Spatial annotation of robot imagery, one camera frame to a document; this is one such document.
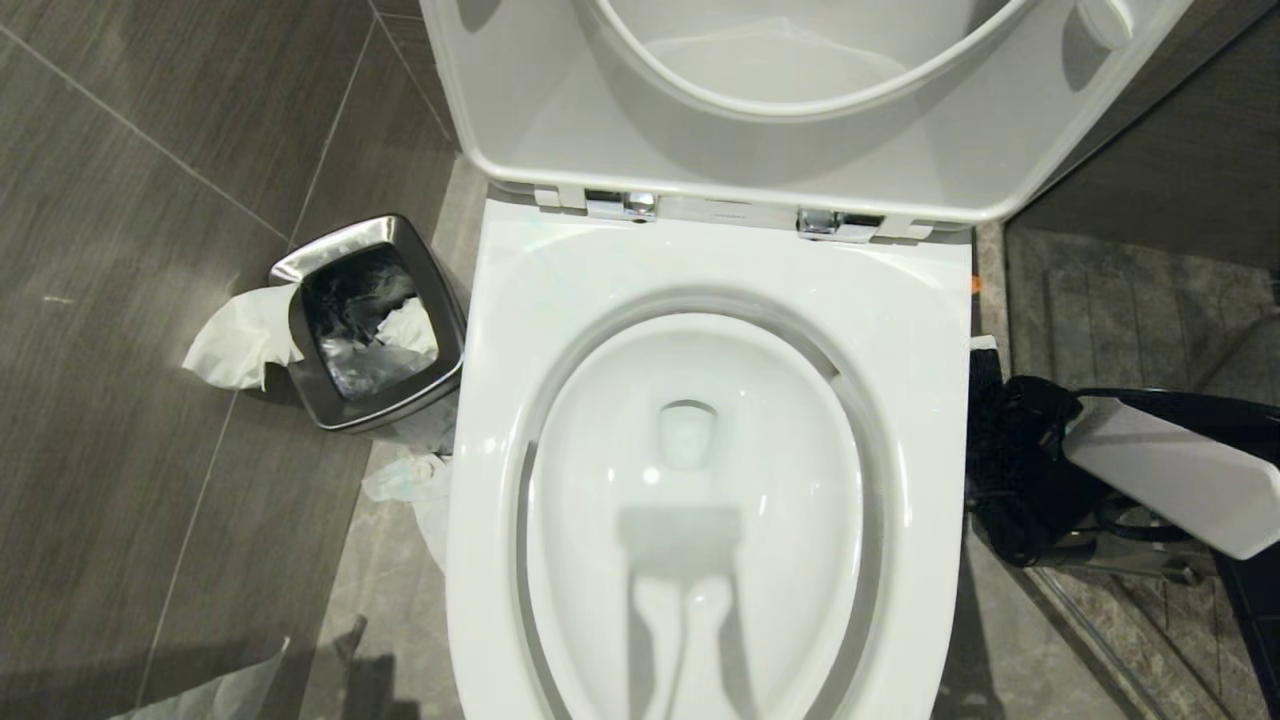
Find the toilet rim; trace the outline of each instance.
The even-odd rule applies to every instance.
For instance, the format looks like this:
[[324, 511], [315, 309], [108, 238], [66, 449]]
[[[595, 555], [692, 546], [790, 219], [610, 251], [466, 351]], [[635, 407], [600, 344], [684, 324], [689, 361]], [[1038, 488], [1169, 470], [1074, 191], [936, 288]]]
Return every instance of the toilet rim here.
[[[874, 662], [859, 665], [835, 717], [927, 717], [960, 560], [970, 245], [797, 243], [781, 231], [618, 224], [498, 200], [485, 205], [483, 232], [454, 446], [454, 571], [445, 584], [467, 716], [554, 716], [530, 661], [515, 573], [516, 489], [526, 460], [517, 441], [527, 439], [517, 430], [538, 389], [575, 342], [608, 325], [630, 299], [694, 287], [769, 299], [820, 331], [814, 337], [832, 343], [832, 356], [865, 370], [856, 396], [876, 411], [895, 471], [878, 553], [893, 571], [882, 575], [879, 602], [859, 606], [874, 611], [864, 650]], [[577, 279], [588, 266], [591, 274]], [[810, 282], [801, 278], [820, 292], [796, 292], [797, 281]]]
[[[451, 561], [451, 565], [474, 564], [475, 555], [471, 553], [476, 552], [475, 548], [463, 548], [470, 546], [468, 541], [475, 539], [481, 539], [481, 544], [488, 548], [483, 556], [498, 560], [497, 566], [485, 569], [486, 582], [477, 584], [488, 585], [498, 593], [498, 597], [506, 598], [500, 603], [493, 602], [495, 597], [493, 594], [483, 598], [484, 603], [494, 606], [493, 610], [497, 610], [497, 605], [506, 605], [504, 612], [511, 619], [511, 623], [504, 623], [507, 632], [512, 633], [507, 639], [513, 641], [503, 643], [506, 646], [503, 655], [506, 655], [507, 661], [502, 665], [511, 674], [504, 683], [509, 680], [515, 687], [518, 687], [521, 696], [529, 702], [536, 703], [529, 707], [541, 707], [545, 716], [568, 716], [563, 702], [558, 698], [558, 691], [550, 678], [545, 657], [541, 656], [540, 638], [534, 624], [525, 571], [527, 562], [527, 547], [525, 547], [527, 537], [526, 493], [536, 459], [536, 439], [540, 428], [545, 423], [554, 398], [559, 395], [573, 369], [604, 340], [621, 329], [632, 327], [644, 319], [673, 311], [698, 310], [745, 319], [778, 334], [810, 361], [818, 359], [815, 365], [826, 361], [833, 369], [840, 370], [837, 373], [840, 379], [833, 384], [833, 389], [846, 416], [849, 416], [859, 447], [859, 456], [865, 465], [867, 489], [863, 505], [865, 546], [863, 569], [858, 580], [858, 600], [854, 602], [846, 638], [833, 664], [833, 670], [806, 717], [846, 716], [849, 711], [842, 710], [842, 707], [849, 705], [850, 698], [858, 700], [865, 696], [868, 689], [873, 689], [877, 683], [883, 683], [886, 671], [899, 675], [914, 671], [910, 665], [886, 670], [883, 664], [863, 660], [881, 655], [886, 643], [890, 643], [890, 639], [895, 637], [899, 638], [900, 643], [920, 642], [920, 638], [915, 637], [915, 633], [904, 624], [904, 620], [910, 621], [899, 616], [901, 614], [893, 615], [892, 612], [892, 597], [904, 592], [901, 587], [919, 584], [918, 582], [904, 582], [910, 580], [910, 575], [918, 574], [918, 570], [906, 565], [904, 573], [890, 577], [882, 573], [883, 568], [890, 564], [899, 569], [904, 568], [901, 562], [892, 561], [893, 556], [911, 555], [906, 551], [906, 543], [902, 542], [910, 536], [910, 528], [904, 528], [890, 519], [900, 518], [904, 512], [910, 515], [909, 507], [920, 505], [908, 502], [908, 478], [901, 456], [895, 451], [893, 429], [887, 423], [887, 415], [879, 410], [877, 395], [859, 377], [856, 366], [845, 360], [838, 348], [828, 338], [822, 337], [817, 328], [812, 327], [804, 318], [796, 316], [783, 307], [769, 306], [759, 297], [744, 297], [741, 292], [723, 287], [692, 291], [677, 301], [680, 307], [675, 307], [672, 302], [672, 299], [666, 296], [645, 297], [622, 311], [611, 313], [602, 318], [596, 327], [584, 331], [577, 342], [563, 348], [559, 360], [547, 368], [545, 373], [538, 374], [541, 382], [534, 383], [534, 387], [521, 388], [524, 396], [530, 398], [529, 404], [521, 404], [527, 413], [522, 414], [511, 427], [508, 437], [512, 439], [513, 447], [503, 459], [502, 480], [494, 484], [493, 492], [485, 493], [489, 502], [499, 502], [500, 511], [492, 514], [494, 520], [489, 523], [489, 528], [472, 527], [467, 533], [460, 534], [458, 542], [451, 538], [451, 552], [468, 555], [467, 560]], [[923, 510], [928, 505], [923, 503], [920, 509]], [[474, 602], [476, 600], [475, 588], [468, 587], [476, 584], [470, 582], [475, 579], [475, 574], [467, 573], [463, 578], [460, 582], [451, 579], [449, 584], [451, 596], [468, 596], [461, 602], [451, 601], [449, 626], [451, 641], [457, 638], [457, 644], [453, 644], [456, 662], [467, 662], [463, 657], [474, 650], [465, 647], [467, 644], [465, 637], [471, 633], [462, 628], [471, 626], [477, 621], [484, 623], [484, 619], [479, 616], [463, 616], [471, 615], [471, 611], [477, 609]], [[929, 592], [938, 591], [938, 583], [931, 580], [928, 584], [931, 585]], [[946, 579], [942, 580], [942, 584], [945, 587]], [[873, 598], [873, 601], [868, 602], [868, 598]], [[947, 612], [947, 621], [950, 621], [950, 612]], [[492, 632], [484, 634], [493, 637]], [[945, 644], [946, 635], [927, 642]], [[490, 648], [486, 657], [475, 660], [490, 667], [489, 678], [493, 676], [492, 667], [495, 660], [490, 643], [492, 641], [483, 643]], [[465, 682], [460, 679], [460, 692], [466, 693], [463, 685]]]
[[[855, 427], [859, 423], [851, 418], [852, 410], [849, 409], [849, 405], [856, 402], [856, 398], [849, 397], [852, 384], [844, 382], [838, 383], [840, 387], [832, 387], [832, 379], [833, 377], [838, 378], [837, 373], [842, 364], [838, 361], [832, 363], [818, 347], [819, 343], [809, 342], [809, 346], [801, 350], [796, 347], [797, 342], [803, 342], [799, 337], [795, 337], [799, 333], [794, 331], [787, 333], [794, 336], [791, 341], [780, 337], [778, 331], [786, 332], [785, 328], [787, 327], [795, 328], [795, 323], [799, 320], [783, 320], [786, 316], [783, 311], [771, 307], [769, 302], [764, 299], [748, 297], [742, 293], [739, 293], [737, 297], [731, 297], [731, 291], [724, 288], [708, 288], [695, 290], [681, 299], [652, 297], [635, 301], [630, 307], [621, 311], [613, 328], [593, 338], [595, 342], [582, 343], [580, 352], [557, 364], [563, 369], [563, 373], [556, 375], [558, 382], [545, 383], [539, 389], [540, 401], [538, 406], [547, 406], [548, 411], [545, 414], [531, 415], [530, 427], [525, 430], [525, 434], [526, 437], [545, 437], [545, 432], [549, 428], [548, 420], [554, 416], [550, 406], [557, 405], [558, 400], [563, 397], [566, 388], [571, 384], [571, 378], [577, 377], [579, 370], [584, 365], [598, 359], [599, 352], [604, 347], [613, 345], [617, 338], [635, 337], [637, 332], [649, 334], [655, 331], [659, 336], [671, 331], [698, 332], [708, 337], [718, 337], [727, 333], [751, 347], [780, 348], [772, 350], [772, 352], [777, 354], [774, 356], [785, 357], [790, 354], [796, 363], [791, 368], [791, 372], [796, 373], [795, 377], [803, 378], [805, 384], [817, 386], [814, 391], [818, 396], [826, 395], [829, 398], [829, 411], [833, 414], [829, 421], [838, 423], [842, 429], [847, 428], [847, 430], [842, 432], [855, 436], [850, 438], [854, 439], [852, 446], [840, 450], [838, 455], [852, 466], [860, 469], [851, 470], [855, 473], [854, 479], [847, 480], [852, 486], [851, 492], [856, 496], [854, 503], [856, 505], [858, 515], [846, 524], [847, 528], [852, 528], [852, 536], [849, 538], [849, 542], [851, 546], [850, 550], [854, 553], [854, 566], [856, 568], [863, 564], [861, 557], [868, 551], [868, 544], [873, 555], [879, 552], [881, 538], [878, 532], [872, 533], [874, 537], [869, 538], [868, 543], [863, 523], [874, 520], [876, 516], [881, 515], [881, 511], [876, 498], [870, 498], [869, 501], [865, 498], [868, 493], [863, 483], [876, 483], [878, 480], [878, 469], [874, 466], [874, 462], [868, 462], [868, 459], [863, 457], [863, 446], [860, 443], [869, 442], [869, 438], [865, 437], [867, 433], [859, 433], [859, 429]], [[742, 315], [751, 315], [751, 319], [746, 319]], [[868, 427], [876, 425], [872, 421], [864, 423]], [[530, 537], [529, 523], [532, 514], [527, 511], [527, 505], [534, 487], [534, 471], [539, 466], [538, 450], [534, 448], [532, 443], [526, 445], [526, 457], [530, 455], [534, 457], [527, 459], [522, 464], [526, 474], [521, 478], [518, 491], [517, 523], [520, 525], [517, 538], [520, 541]], [[879, 448], [868, 448], [868, 451], [877, 455], [887, 455]], [[608, 714], [599, 715], [599, 708], [595, 712], [590, 710], [591, 703], [588, 700], [588, 685], [582, 684], [582, 678], [573, 667], [571, 660], [572, 652], [568, 650], [570, 644], [559, 634], [564, 630], [564, 625], [556, 616], [554, 607], [547, 605], [549, 597], [545, 593], [550, 589], [548, 585], [549, 578], [544, 574], [547, 571], [547, 557], [543, 557], [543, 562], [531, 564], [527, 546], [529, 542], [517, 542], [516, 578], [521, 597], [531, 597], [531, 592], [532, 596], [539, 596], [536, 589], [531, 591], [532, 584], [536, 582], [541, 588], [541, 607], [545, 611], [550, 611], [547, 615], [539, 615], [534, 609], [538, 605], [536, 602], [521, 603], [522, 626], [531, 641], [530, 653], [535, 666], [556, 666], [562, 671], [567, 671], [566, 678], [570, 679], [568, 685], [559, 685], [549, 680], [552, 673], [540, 673], [540, 678], [544, 682], [543, 689], [547, 691], [550, 705], [557, 710], [563, 708], [562, 712], [553, 712], [553, 715], [579, 717], [579, 715], [571, 715], [567, 711], [567, 707], [579, 707], [582, 708], [584, 717], [609, 716]], [[837, 553], [840, 551], [838, 547], [833, 547], [832, 550]], [[541, 568], [541, 573], [531, 571], [531, 568], [536, 566]], [[817, 639], [809, 646], [804, 655], [804, 661], [809, 665], [808, 671], [792, 675], [790, 688], [792, 693], [799, 693], [799, 696], [791, 694], [788, 702], [794, 703], [799, 701], [805, 703], [801, 707], [815, 707], [819, 706], [819, 700], [826, 696], [832, 696], [832, 693], [837, 692], [841, 696], [844, 694], [840, 691], [847, 688], [852, 678], [851, 674], [842, 674], [842, 670], [852, 670], [854, 666], [847, 662], [837, 664], [836, 660], [860, 653], [861, 643], [864, 643], [865, 634], [869, 630], [869, 621], [867, 619], [855, 621], [854, 619], [858, 618], [860, 610], [858, 607], [859, 602], [867, 602], [868, 600], [874, 602], [879, 582], [878, 571], [879, 564], [873, 561], [869, 570], [858, 570], [846, 580], [836, 583], [836, 592], [831, 597], [831, 607], [842, 607], [842, 610], [836, 616], [828, 615], [826, 620], [827, 623], [838, 623], [827, 626], [827, 632], [833, 633], [835, 637], [827, 641]], [[746, 596], [749, 602], [750, 597], [750, 594]], [[805, 698], [806, 693], [809, 693], [808, 700], [800, 700]], [[794, 712], [786, 714], [786, 717], [800, 716]]]

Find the tile grout line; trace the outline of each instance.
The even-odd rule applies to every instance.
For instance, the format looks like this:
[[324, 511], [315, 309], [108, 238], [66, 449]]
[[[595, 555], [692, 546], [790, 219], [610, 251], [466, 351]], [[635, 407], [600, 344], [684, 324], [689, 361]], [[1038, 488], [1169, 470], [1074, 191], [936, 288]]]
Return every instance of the tile grout line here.
[[[374, 0], [369, 0], [369, 6], [374, 8]], [[435, 110], [435, 105], [431, 104], [431, 99], [426, 96], [426, 91], [422, 90], [421, 85], [419, 85], [417, 76], [413, 74], [413, 68], [408, 65], [408, 59], [404, 58], [404, 53], [402, 53], [399, 45], [396, 44], [396, 37], [392, 36], [390, 28], [387, 27], [387, 22], [383, 19], [384, 17], [404, 18], [407, 15], [384, 15], [383, 13], [378, 12], [378, 8], [374, 8], [374, 17], [378, 19], [378, 24], [383, 26], [383, 32], [387, 33], [387, 41], [392, 44], [392, 50], [396, 51], [396, 56], [399, 58], [401, 64], [404, 65], [404, 72], [408, 73], [408, 81], [413, 83], [413, 88], [417, 90], [417, 95], [422, 99], [424, 102], [426, 102], [426, 109], [430, 110], [431, 117], [435, 118], [435, 126], [440, 128], [440, 133], [444, 135], [445, 140], [453, 142], [456, 140], [453, 137], [453, 133], [445, 129], [444, 120], [440, 119], [440, 113]], [[425, 23], [425, 20], [422, 20], [421, 18], [413, 18], [413, 19]]]
[[294, 242], [297, 242], [298, 228], [302, 227], [302, 218], [307, 215], [307, 208], [311, 206], [311, 196], [316, 191], [316, 183], [320, 181], [320, 172], [324, 169], [324, 161], [329, 158], [329, 146], [333, 143], [333, 136], [338, 133], [338, 123], [342, 122], [342, 113], [347, 109], [347, 99], [351, 97], [351, 88], [356, 86], [356, 76], [360, 74], [360, 65], [365, 61], [365, 53], [369, 51], [369, 41], [374, 37], [374, 28], [378, 26], [378, 13], [374, 13], [372, 20], [369, 23], [369, 31], [365, 33], [365, 44], [360, 46], [360, 55], [356, 56], [356, 64], [351, 69], [351, 78], [347, 79], [347, 90], [342, 92], [342, 100], [338, 102], [338, 111], [333, 114], [333, 123], [329, 126], [329, 133], [324, 138], [324, 147], [320, 150], [320, 159], [316, 161], [316, 169], [311, 173], [311, 182], [307, 183], [307, 195], [302, 199], [302, 208], [298, 209], [298, 219], [293, 222], [293, 231], [289, 232], [289, 237], [284, 238], [289, 243], [289, 250], [293, 250]]
[[422, 19], [422, 15], [406, 15], [404, 13], [383, 13], [378, 10], [378, 8], [374, 8], [374, 12], [384, 18], [394, 18], [397, 20], [417, 20], [420, 23], [426, 23], [426, 20]]
[[54, 74], [56, 74], [59, 78], [61, 78], [63, 82], [65, 82], [67, 85], [72, 86], [73, 88], [76, 88], [77, 91], [79, 91], [82, 95], [84, 95], [86, 97], [88, 97], [95, 105], [97, 105], [99, 108], [101, 108], [102, 110], [105, 110], [109, 115], [111, 115], [113, 118], [115, 118], [124, 127], [129, 128], [129, 131], [132, 131], [134, 135], [137, 135], [145, 142], [147, 142], [147, 145], [151, 145], [152, 147], [155, 147], [156, 150], [159, 150], [161, 155], [164, 155], [169, 160], [173, 160], [179, 168], [182, 168], [183, 170], [186, 170], [187, 174], [189, 174], [191, 177], [198, 179], [201, 183], [204, 183], [205, 186], [207, 186], [210, 190], [212, 190], [214, 192], [216, 192], [218, 195], [220, 195], [224, 200], [227, 200], [228, 202], [230, 202], [232, 205], [234, 205], [236, 208], [238, 208], [241, 211], [246, 213], [248, 217], [251, 217], [255, 220], [257, 220], [262, 227], [265, 227], [266, 229], [269, 229], [273, 233], [275, 233], [276, 236], [279, 236], [280, 240], [288, 241], [288, 238], [284, 237], [284, 233], [282, 233], [280, 231], [275, 229], [275, 227], [271, 223], [268, 223], [266, 220], [264, 220], [257, 213], [250, 210], [241, 201], [238, 201], [234, 197], [232, 197], [230, 193], [228, 193], [225, 190], [218, 187], [212, 181], [210, 181], [205, 176], [200, 174], [200, 172], [197, 172], [196, 168], [191, 167], [187, 161], [184, 161], [182, 158], [178, 158], [168, 147], [165, 147], [164, 145], [161, 145], [157, 140], [155, 140], [154, 137], [151, 137], [150, 135], [147, 135], [146, 132], [143, 132], [142, 128], [140, 128], [132, 120], [129, 120], [128, 118], [125, 118], [124, 115], [122, 115], [119, 111], [116, 111], [114, 108], [111, 108], [110, 105], [108, 105], [106, 101], [104, 101], [101, 97], [99, 97], [97, 95], [93, 95], [87, 87], [84, 87], [83, 85], [81, 85], [79, 82], [77, 82], [76, 78], [73, 78], [65, 70], [63, 70], [56, 64], [54, 64], [52, 60], [50, 60], [49, 58], [44, 56], [38, 50], [36, 50], [35, 47], [32, 47], [31, 45], [28, 45], [23, 38], [18, 37], [12, 29], [9, 29], [8, 27], [5, 27], [4, 24], [0, 24], [0, 35], [3, 35], [4, 37], [9, 38], [10, 41], [13, 41], [14, 45], [17, 45], [18, 47], [23, 49], [28, 55], [31, 55], [32, 58], [35, 58], [36, 60], [38, 60], [42, 65], [45, 65], [46, 68], [49, 68]]
[[1210, 600], [1213, 606], [1213, 670], [1217, 675], [1217, 697], [1222, 697], [1222, 629], [1217, 626], [1217, 585], [1213, 585]]
[[196, 529], [196, 519], [200, 518], [200, 506], [205, 502], [205, 491], [209, 489], [209, 479], [214, 477], [214, 465], [218, 462], [218, 451], [223, 447], [223, 438], [227, 437], [227, 428], [232, 423], [232, 413], [236, 411], [236, 401], [239, 391], [232, 393], [232, 402], [227, 406], [227, 416], [223, 418], [223, 427], [218, 430], [218, 442], [214, 443], [214, 452], [209, 457], [209, 468], [205, 470], [205, 479], [200, 483], [200, 495], [196, 496], [196, 506], [191, 510], [191, 520], [187, 523], [187, 533], [182, 537], [182, 546], [178, 548], [178, 560], [173, 565], [173, 575], [169, 578], [169, 589], [164, 596], [164, 605], [160, 607], [160, 619], [156, 620], [156, 632], [151, 638], [151, 647], [147, 650], [147, 660], [142, 666], [142, 682], [138, 684], [138, 693], [133, 700], [133, 708], [142, 707], [147, 683], [151, 682], [151, 665], [155, 661], [156, 648], [160, 647], [160, 634], [164, 632], [164, 621], [169, 615], [169, 603], [173, 601], [173, 591], [178, 587], [178, 574], [182, 571], [182, 561], [187, 555], [187, 543]]

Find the wall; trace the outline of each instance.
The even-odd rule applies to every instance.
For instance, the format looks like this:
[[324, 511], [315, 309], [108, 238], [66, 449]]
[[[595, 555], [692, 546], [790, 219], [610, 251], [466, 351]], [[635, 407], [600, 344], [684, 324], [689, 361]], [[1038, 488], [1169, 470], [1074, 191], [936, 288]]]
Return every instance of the wall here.
[[1271, 9], [1014, 224], [1280, 269], [1277, 106]]
[[0, 4], [0, 716], [108, 717], [284, 635], [264, 716], [297, 716], [369, 443], [179, 363], [291, 245], [385, 211], [430, 237], [453, 149], [404, 24]]

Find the toilet lid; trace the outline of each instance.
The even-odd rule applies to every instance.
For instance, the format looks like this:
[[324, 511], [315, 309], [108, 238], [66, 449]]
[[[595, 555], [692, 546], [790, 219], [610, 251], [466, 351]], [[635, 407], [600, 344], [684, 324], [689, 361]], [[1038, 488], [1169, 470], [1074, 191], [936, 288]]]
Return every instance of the toilet lid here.
[[804, 716], [858, 601], [863, 477], [828, 380], [701, 313], [572, 372], [538, 441], [527, 583], [573, 717]]
[[914, 237], [913, 223], [1020, 208], [1189, 4], [490, 0], [424, 13], [467, 158], [534, 184], [540, 204], [636, 191], [792, 222], [797, 206], [841, 210]]

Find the tissue paper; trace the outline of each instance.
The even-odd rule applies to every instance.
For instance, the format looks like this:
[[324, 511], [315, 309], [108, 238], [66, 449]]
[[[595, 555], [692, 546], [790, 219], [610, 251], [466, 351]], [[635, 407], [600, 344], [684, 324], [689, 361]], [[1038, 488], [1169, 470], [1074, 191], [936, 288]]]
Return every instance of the tissue paper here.
[[435, 342], [431, 316], [422, 307], [420, 297], [410, 297], [398, 310], [392, 310], [378, 325], [378, 340], [413, 352], [421, 352], [435, 361], [440, 346]]
[[399, 501], [413, 509], [417, 532], [426, 542], [431, 559], [444, 568], [449, 538], [449, 459], [435, 454], [415, 454], [398, 448], [401, 457], [361, 482], [374, 502]]
[[289, 302], [297, 291], [297, 284], [284, 284], [230, 299], [201, 328], [182, 366], [221, 388], [261, 388], [266, 363], [302, 360], [289, 332]]
[[275, 674], [289, 648], [284, 647], [269, 660], [237, 670], [189, 689], [110, 720], [251, 720], [259, 716], [266, 703]]

